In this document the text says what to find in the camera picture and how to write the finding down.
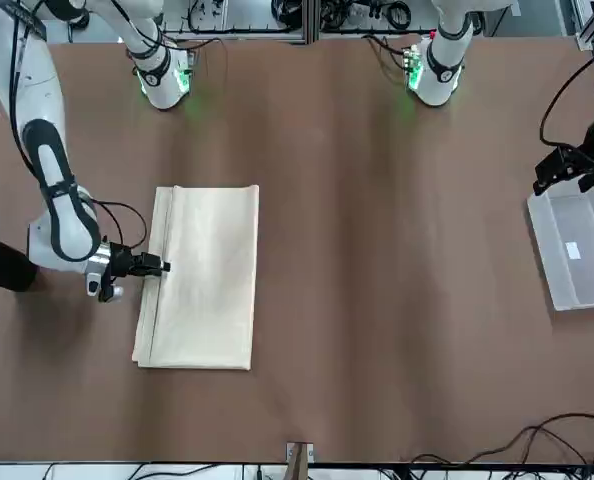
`robotic arm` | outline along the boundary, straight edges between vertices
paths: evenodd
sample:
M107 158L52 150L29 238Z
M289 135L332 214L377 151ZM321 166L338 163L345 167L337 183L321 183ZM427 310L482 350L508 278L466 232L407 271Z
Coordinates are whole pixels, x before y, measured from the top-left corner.
M414 47L415 66L408 76L409 88L426 105L445 104L457 88L464 55L473 37L470 12L491 12L512 0L432 0L439 11L434 38Z
M88 294L109 301L122 293L114 277L161 275L170 265L103 241L93 199L77 184L69 166L63 98L40 18L77 18L84 1L0 0L0 101L47 208L29 227L29 259L42 267L85 274ZM152 20L162 4L89 0L87 6L121 35L150 102L167 109L188 91L182 81L188 64L186 52L167 48L168 40ZM134 19L128 22L120 10Z

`cream fabric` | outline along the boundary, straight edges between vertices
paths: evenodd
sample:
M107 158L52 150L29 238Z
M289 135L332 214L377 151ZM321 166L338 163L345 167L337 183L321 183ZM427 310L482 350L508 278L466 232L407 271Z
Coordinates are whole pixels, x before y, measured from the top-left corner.
M144 283L141 367L250 369L259 187L157 189L149 251L171 263Z

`brown table surface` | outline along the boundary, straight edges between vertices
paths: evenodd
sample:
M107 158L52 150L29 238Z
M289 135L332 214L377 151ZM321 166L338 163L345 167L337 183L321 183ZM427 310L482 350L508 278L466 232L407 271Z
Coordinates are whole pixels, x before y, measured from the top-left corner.
M138 369L138 279L109 305L75 274L0 289L0 460L281 461L290 440L321 461L465 460L551 414L594 412L594 311L552 313L525 213L549 151L539 120L586 58L573 40L475 41L443 109L390 84L360 40L211 45L167 113L123 46L54 58L72 167L97 198L150 221L157 185L260 185L253 368ZM551 137L581 140L592 76ZM6 122L0 239L23 249L43 207ZM592 422L555 430L594 452ZM531 460L575 458L542 439Z

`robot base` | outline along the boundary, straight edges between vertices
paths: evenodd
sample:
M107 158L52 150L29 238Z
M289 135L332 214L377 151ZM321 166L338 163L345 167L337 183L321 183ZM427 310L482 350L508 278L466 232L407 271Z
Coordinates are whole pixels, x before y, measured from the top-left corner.
M450 82L441 83L428 66L426 51L429 45L430 39L425 38L421 43L411 47L411 67L405 74L406 84L424 104L429 107L440 107L448 102L452 93L457 90L463 67Z
M142 92L158 110L174 107L190 91L194 53L171 49L170 54L170 67L161 78L159 85L151 86L139 73L137 74Z

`folded cloth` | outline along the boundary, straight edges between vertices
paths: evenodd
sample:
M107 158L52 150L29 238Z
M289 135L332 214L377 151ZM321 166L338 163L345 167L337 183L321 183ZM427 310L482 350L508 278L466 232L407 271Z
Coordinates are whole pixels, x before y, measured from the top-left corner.
M170 262L144 282L140 367L250 370L259 187L157 188L149 251Z

